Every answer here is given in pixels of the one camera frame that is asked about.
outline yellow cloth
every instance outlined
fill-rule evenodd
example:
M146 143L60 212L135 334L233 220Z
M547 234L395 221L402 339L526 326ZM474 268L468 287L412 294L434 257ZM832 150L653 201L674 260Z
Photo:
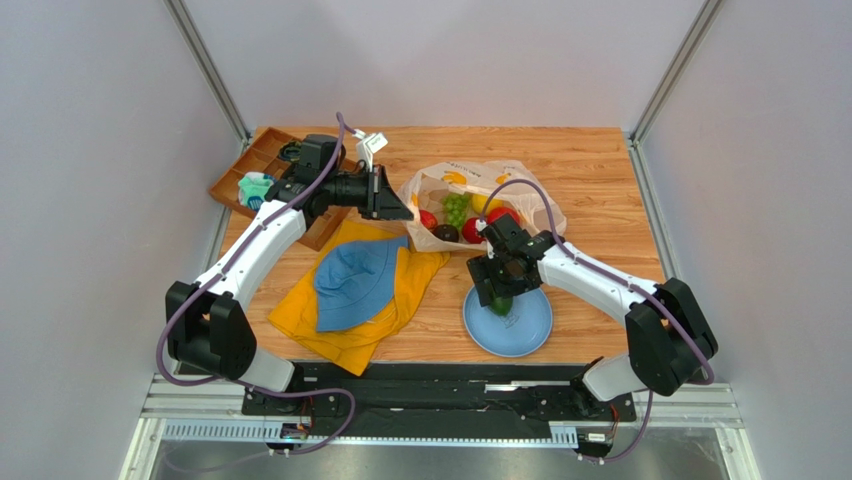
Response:
M361 375L379 341L395 335L404 327L426 293L426 287L438 270L450 260L450 254L414 253L400 248L394 274L393 299L375 317L341 332L317 333L317 295L314 274L317 266L334 247L356 240L389 240L399 235L375 227L344 221L320 251L313 268L269 314L269 321L300 345L331 360L355 375Z

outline wooden box compartment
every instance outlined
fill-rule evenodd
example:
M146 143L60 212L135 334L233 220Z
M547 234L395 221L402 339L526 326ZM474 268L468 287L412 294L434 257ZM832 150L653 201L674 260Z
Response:
M247 172L263 172L275 178L287 169L287 162L278 158L278 151L291 140L301 140L275 128L268 128L257 136L251 146L231 165L219 180L210 187L210 196L234 212L249 218L255 217L255 212L240 205L237 184ZM344 169L352 170L355 162L344 159ZM349 213L349 208L329 207L325 215L316 219L311 228L302 235L299 243L319 251L328 241L337 226Z

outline green grapes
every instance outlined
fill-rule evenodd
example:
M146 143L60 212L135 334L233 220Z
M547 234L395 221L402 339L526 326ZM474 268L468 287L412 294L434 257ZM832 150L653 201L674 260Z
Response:
M459 195L450 193L441 200L444 205L446 223L461 230L467 220L467 208L470 204L470 194Z

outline wooden table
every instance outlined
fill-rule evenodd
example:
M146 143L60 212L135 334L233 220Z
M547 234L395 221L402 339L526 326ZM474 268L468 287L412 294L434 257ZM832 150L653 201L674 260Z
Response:
M336 128L279 127L303 137L336 135ZM376 156L387 167L394 189L417 170L448 159L515 159L541 181L568 218L565 238L585 253L633 275L663 279L639 188L622 133L611 128L360 127L383 131L390 144ZM355 142L347 135L347 152ZM364 221L353 211L350 219ZM231 215L222 253L236 241L249 219ZM399 222L370 222L405 233ZM417 314L398 335L384 339L374 361L586 363L627 348L621 326L564 291L544 286L553 307L553 331L535 353L506 359L476 345L462 323L461 307L472 286L465 261L454 253L432 280ZM293 360L320 358L278 331L267 320L273 308L307 272L316 252L296 244L261 284L248 310L258 342Z

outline white plastic bag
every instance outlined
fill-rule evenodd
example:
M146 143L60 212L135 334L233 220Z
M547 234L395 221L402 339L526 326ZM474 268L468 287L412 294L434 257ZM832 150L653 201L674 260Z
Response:
M542 186L541 183L516 160L500 160L485 163L474 162L444 162L432 165L418 171L399 189L399 198L414 212L414 221L406 222L406 229L411 236L417 251L444 252L454 250L485 250L485 243L473 245L467 243L460 235L459 243L445 242L438 239L420 223L420 210L431 212L444 223L444 211L441 199L449 193L471 193L486 197L503 182L516 178L525 178ZM521 227L530 235L542 230L550 230L547 221L547 211L544 202L535 190L528 185L510 185L497 194L503 201L503 206L512 208L521 217ZM550 195L547 196L553 218L556 222L556 233L562 234L568 221L562 214ZM468 207L468 217L476 214Z

